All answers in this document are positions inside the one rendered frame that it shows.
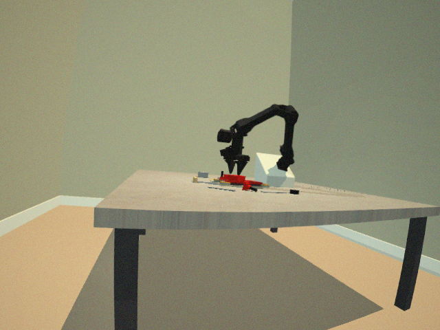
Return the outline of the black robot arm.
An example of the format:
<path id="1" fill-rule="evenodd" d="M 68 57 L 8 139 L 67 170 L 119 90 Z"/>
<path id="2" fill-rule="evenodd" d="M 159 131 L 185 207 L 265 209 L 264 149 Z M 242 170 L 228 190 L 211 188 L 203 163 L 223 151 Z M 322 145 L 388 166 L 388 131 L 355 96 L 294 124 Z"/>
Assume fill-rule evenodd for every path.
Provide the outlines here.
<path id="1" fill-rule="evenodd" d="M 248 136 L 253 127 L 270 119 L 274 116 L 280 116 L 285 119 L 285 137 L 284 144 L 280 146 L 282 157 L 276 162 L 278 169 L 287 171 L 290 164 L 294 164 L 294 152 L 292 147 L 292 140 L 294 134 L 294 125 L 298 119 L 298 112 L 291 105 L 277 105 L 273 104 L 266 110 L 261 111 L 250 118 L 238 120 L 236 124 L 230 127 L 230 130 L 220 129 L 217 134 L 218 142 L 225 142 L 232 144 L 243 144 L 243 136 Z M 235 129 L 237 132 L 235 132 Z M 231 145 L 225 149 L 220 150 L 221 156 L 235 154 L 235 147 Z"/>

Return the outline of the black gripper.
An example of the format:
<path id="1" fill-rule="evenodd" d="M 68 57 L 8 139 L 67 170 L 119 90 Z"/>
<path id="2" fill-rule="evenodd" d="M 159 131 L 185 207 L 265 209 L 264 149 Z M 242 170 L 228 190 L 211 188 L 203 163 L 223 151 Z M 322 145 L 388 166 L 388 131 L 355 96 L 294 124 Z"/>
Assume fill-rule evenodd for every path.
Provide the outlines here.
<path id="1" fill-rule="evenodd" d="M 232 174 L 235 164 L 237 164 L 237 175 L 240 175 L 245 165 L 250 161 L 249 155 L 242 155 L 242 150 L 244 146 L 242 144 L 232 144 L 235 147 L 235 154 L 230 154 L 227 156 L 223 156 L 223 159 L 228 164 L 229 173 Z M 234 161 L 238 160 L 238 161 Z"/>

